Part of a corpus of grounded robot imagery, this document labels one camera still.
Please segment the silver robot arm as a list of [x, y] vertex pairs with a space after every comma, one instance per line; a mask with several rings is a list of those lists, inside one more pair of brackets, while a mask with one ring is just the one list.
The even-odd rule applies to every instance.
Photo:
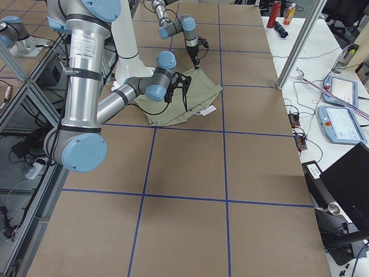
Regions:
[[[172, 52], [163, 51], [155, 68], [138, 56], [127, 1], [48, 1], [53, 30], [71, 36], [65, 69], [65, 109], [57, 127], [45, 138], [50, 159], [81, 173], [97, 168], [106, 158], [101, 126], [140, 95], [169, 103], [174, 90], [187, 92], [191, 77], [179, 73]], [[104, 44], [112, 38], [116, 49], [116, 79], [122, 85], [102, 98]]]
[[179, 33], [184, 36], [184, 43], [187, 54], [189, 55], [194, 68], [198, 69], [200, 60], [204, 57], [199, 57], [199, 48], [202, 46], [209, 49], [207, 39], [197, 34], [197, 24], [195, 19], [188, 14], [183, 14], [180, 17], [169, 9], [169, 5], [176, 1], [156, 0], [151, 1], [151, 7], [159, 22], [159, 35], [162, 39], [168, 39]]

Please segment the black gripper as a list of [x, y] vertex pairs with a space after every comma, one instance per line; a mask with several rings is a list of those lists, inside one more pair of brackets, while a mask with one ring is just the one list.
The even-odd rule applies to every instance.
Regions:
[[[202, 57], [199, 58], [198, 53], [199, 53], [200, 46], [203, 46], [204, 48], [206, 48], [206, 52]], [[209, 43], [206, 38], [196, 37], [195, 39], [192, 39], [192, 40], [186, 40], [186, 51], [191, 61], [193, 62], [195, 69], [199, 68], [199, 62], [202, 58], [205, 57], [208, 50], [209, 50]]]
[[182, 90], [182, 101], [183, 101], [184, 109], [186, 112], [188, 112], [187, 92], [189, 90], [190, 84], [191, 84], [191, 76], [185, 76], [184, 74], [176, 72], [174, 74], [174, 82], [172, 82], [169, 85], [167, 92], [164, 96], [164, 101], [166, 103], [171, 103], [172, 97], [174, 95], [174, 90], [177, 88], [180, 88]]

